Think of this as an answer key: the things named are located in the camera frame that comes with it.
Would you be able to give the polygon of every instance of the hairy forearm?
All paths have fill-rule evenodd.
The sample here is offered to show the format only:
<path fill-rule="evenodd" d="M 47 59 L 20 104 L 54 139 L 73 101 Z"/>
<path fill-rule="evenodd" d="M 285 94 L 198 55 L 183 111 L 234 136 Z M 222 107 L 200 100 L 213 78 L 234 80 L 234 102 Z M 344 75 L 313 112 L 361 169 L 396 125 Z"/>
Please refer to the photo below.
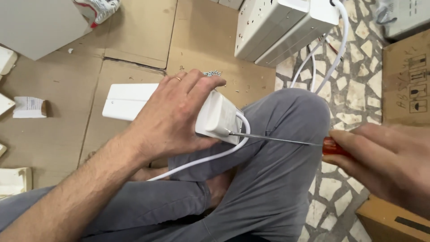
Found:
<path fill-rule="evenodd" d="M 0 241 L 76 241 L 140 168 L 120 138 L 109 141 L 0 234 Z"/>

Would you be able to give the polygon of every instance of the grey pants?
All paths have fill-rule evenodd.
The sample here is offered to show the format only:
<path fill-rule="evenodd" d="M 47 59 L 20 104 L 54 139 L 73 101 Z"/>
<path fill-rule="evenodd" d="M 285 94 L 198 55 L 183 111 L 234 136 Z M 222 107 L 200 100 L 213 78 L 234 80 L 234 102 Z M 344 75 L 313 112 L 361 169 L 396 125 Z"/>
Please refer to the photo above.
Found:
<path fill-rule="evenodd" d="M 322 143 L 329 129 L 325 101 L 302 89 L 276 91 L 243 111 L 252 134 Z M 222 143 L 171 158 L 169 169 L 232 146 Z M 82 241 L 222 242 L 252 232 L 273 242 L 296 242 L 321 153 L 320 147 L 250 139 L 239 151 L 185 169 L 170 181 L 128 182 L 89 224 Z M 210 204 L 205 181 L 237 165 L 224 199 L 209 216 L 189 225 L 160 224 L 202 214 Z M 0 201 L 0 231 L 51 189 Z"/>

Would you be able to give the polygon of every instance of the red screwdriver handle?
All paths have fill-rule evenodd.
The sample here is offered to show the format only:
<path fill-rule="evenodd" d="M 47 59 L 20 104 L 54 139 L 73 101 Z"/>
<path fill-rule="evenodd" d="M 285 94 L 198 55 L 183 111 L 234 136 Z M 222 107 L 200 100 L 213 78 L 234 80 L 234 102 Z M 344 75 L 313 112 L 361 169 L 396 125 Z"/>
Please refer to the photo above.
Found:
<path fill-rule="evenodd" d="M 322 154 L 323 155 L 344 155 L 352 157 L 352 155 L 346 152 L 336 141 L 331 137 L 325 137 L 322 142 Z"/>

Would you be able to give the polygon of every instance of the terrazzo floor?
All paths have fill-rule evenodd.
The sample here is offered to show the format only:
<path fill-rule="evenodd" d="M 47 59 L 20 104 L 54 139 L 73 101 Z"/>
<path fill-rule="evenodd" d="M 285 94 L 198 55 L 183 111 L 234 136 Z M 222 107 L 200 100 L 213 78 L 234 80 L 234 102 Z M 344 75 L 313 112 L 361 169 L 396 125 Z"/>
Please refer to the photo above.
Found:
<path fill-rule="evenodd" d="M 372 122 L 381 123 L 382 48 L 385 45 L 381 29 L 373 22 L 375 0 L 346 0 L 350 30 L 344 61 L 339 64 L 329 81 L 318 94 L 331 111 L 331 126 L 351 130 Z M 343 21 L 329 36 L 339 49 Z M 288 58 L 276 68 L 275 90 L 289 87 L 303 59 L 306 48 Z M 336 54 L 324 44 L 316 53 L 315 89 L 324 79 Z M 301 71 L 296 88 L 308 89 L 312 80 L 312 62 Z M 369 192 L 362 184 L 349 177 L 342 169 L 321 163 L 309 189 L 310 208 L 299 242 L 369 242 L 355 210 L 367 199 Z"/>

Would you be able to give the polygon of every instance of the pile of screws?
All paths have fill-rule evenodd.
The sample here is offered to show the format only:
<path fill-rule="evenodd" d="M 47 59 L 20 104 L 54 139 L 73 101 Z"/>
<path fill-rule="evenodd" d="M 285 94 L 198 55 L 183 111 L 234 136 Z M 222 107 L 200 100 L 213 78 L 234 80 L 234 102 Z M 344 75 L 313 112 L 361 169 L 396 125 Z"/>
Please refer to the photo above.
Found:
<path fill-rule="evenodd" d="M 221 72 L 218 72 L 217 70 L 204 72 L 203 74 L 207 75 L 208 77 L 210 77 L 210 76 L 221 76 Z"/>

